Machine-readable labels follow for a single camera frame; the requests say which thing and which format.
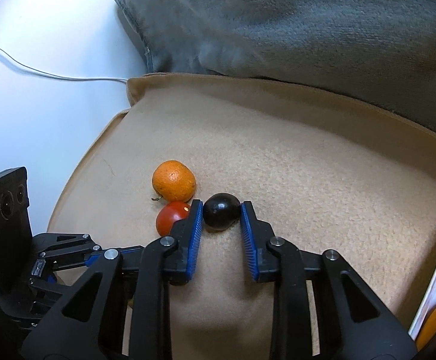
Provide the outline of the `red tomato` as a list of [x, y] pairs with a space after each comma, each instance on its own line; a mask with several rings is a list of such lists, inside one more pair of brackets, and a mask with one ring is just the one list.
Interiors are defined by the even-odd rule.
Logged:
[[155, 228], [160, 236], [167, 236], [175, 222], [186, 219], [190, 205], [184, 202], [170, 202], [158, 213]]

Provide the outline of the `small orange mandarin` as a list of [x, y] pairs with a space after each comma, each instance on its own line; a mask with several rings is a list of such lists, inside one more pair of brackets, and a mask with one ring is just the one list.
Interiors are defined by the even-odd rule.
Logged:
[[151, 179], [152, 187], [160, 198], [167, 202], [188, 202], [197, 188], [194, 173], [176, 160], [168, 160], [155, 169]]

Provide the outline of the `dark plum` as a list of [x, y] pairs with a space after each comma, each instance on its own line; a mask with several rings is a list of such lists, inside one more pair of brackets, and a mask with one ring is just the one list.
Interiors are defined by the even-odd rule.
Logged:
[[202, 208], [205, 225], [214, 231], [224, 231], [241, 217], [241, 202], [230, 193], [217, 193], [208, 198]]

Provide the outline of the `large spotted orange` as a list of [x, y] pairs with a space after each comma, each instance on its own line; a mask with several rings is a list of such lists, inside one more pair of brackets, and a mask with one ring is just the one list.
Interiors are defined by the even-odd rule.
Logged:
[[424, 321], [420, 333], [416, 339], [417, 349], [421, 350], [436, 335], [436, 307]]

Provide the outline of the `tan fleece mat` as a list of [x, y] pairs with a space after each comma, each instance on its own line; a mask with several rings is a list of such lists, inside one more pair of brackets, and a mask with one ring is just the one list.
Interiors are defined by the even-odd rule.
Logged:
[[436, 266], [436, 134], [364, 102], [270, 80], [156, 74], [92, 144], [50, 218], [104, 248], [157, 238], [168, 160], [202, 201], [228, 193], [298, 249], [335, 250], [408, 333]]

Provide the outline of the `grey cushion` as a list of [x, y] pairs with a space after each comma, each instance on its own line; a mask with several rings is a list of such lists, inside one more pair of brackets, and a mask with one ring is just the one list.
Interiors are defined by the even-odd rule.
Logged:
[[118, 0], [149, 72], [267, 78], [436, 132], [436, 0]]

